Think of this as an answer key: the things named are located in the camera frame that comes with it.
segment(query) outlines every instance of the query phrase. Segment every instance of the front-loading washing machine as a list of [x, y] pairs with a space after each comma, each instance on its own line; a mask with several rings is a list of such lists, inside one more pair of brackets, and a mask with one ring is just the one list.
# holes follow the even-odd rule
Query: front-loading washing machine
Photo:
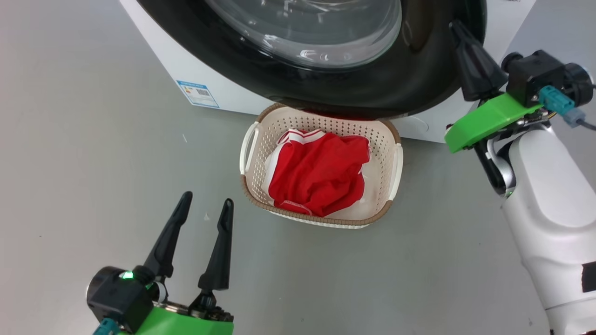
[[191, 104], [392, 119], [442, 142], [466, 114], [449, 23], [499, 63], [535, 0], [121, 0]]

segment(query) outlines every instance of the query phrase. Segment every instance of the gray floor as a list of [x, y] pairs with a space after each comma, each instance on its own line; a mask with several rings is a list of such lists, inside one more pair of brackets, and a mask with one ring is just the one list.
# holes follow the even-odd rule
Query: gray floor
[[[591, 36], [579, 29], [593, 30], [591, 17], [569, 2], [538, 2], [514, 47], [564, 35], [544, 22], [553, 11]], [[557, 43], [555, 55], [596, 69], [591, 42]], [[396, 201], [363, 230], [270, 215], [240, 189], [238, 149], [254, 118], [190, 106], [116, 0], [0, 4], [0, 102], [5, 334], [91, 333], [89, 280], [143, 262], [186, 190], [195, 197], [170, 298], [198, 293], [216, 218], [234, 199], [231, 288], [218, 299], [236, 334], [548, 334], [473, 153], [405, 140]], [[555, 126], [596, 185], [596, 134]]]

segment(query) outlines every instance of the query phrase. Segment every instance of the white appliance body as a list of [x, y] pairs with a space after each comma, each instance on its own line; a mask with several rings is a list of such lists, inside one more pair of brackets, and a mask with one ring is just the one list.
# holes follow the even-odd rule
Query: white appliance body
[[[487, 0], [484, 47], [500, 61], [536, 0]], [[136, 0], [120, 0], [147, 43], [188, 101], [196, 106], [260, 114], [274, 102], [249, 91], [205, 65], [172, 39]], [[414, 116], [393, 120], [402, 137], [444, 142], [445, 127], [468, 113], [473, 103], [461, 90]]]

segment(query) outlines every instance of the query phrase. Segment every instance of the green bracket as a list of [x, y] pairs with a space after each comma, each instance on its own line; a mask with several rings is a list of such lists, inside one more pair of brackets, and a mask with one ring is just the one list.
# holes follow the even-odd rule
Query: green bracket
[[457, 120], [445, 134], [445, 142], [449, 150], [456, 153], [541, 107], [539, 104], [526, 108], [508, 93], [501, 94]]
[[231, 335], [233, 330], [231, 322], [203, 320], [155, 307], [135, 335]]

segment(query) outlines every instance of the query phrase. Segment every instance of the green led light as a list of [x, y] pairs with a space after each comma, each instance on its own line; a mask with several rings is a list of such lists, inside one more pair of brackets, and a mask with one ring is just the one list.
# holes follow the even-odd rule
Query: green led light
[[122, 279], [133, 279], [135, 275], [132, 274], [132, 271], [126, 271], [122, 274]]

